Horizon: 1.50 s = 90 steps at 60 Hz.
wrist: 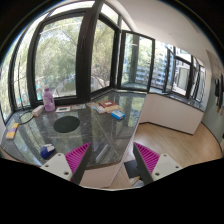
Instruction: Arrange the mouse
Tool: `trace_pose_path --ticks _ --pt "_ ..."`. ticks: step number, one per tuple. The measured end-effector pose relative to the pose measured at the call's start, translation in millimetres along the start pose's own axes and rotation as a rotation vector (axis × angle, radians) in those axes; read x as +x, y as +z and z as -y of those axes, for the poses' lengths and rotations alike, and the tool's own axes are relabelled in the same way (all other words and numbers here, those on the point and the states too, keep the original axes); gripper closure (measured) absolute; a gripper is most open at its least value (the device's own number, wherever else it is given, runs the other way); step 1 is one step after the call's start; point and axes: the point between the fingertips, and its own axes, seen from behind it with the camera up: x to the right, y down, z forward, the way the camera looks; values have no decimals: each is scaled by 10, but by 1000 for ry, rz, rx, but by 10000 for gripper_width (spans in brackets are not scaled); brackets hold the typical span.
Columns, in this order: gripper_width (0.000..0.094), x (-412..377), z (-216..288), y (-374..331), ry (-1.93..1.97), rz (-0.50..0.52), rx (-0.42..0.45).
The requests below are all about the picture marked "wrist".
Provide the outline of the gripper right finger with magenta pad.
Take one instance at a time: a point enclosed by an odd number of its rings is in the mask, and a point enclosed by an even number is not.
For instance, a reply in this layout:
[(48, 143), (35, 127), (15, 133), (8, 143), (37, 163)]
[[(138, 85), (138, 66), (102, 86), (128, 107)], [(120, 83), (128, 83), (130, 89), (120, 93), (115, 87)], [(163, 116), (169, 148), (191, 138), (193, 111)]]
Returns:
[(168, 154), (158, 154), (137, 142), (133, 143), (133, 153), (145, 185), (182, 169)]

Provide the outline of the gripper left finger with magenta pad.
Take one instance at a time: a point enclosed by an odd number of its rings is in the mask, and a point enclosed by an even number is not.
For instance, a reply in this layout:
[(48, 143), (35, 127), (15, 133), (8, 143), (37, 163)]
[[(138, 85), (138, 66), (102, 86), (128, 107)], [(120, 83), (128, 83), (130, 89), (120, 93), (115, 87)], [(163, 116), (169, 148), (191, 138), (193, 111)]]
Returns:
[(41, 169), (79, 185), (91, 153), (92, 149), (88, 142), (66, 154), (55, 154), (41, 166)]

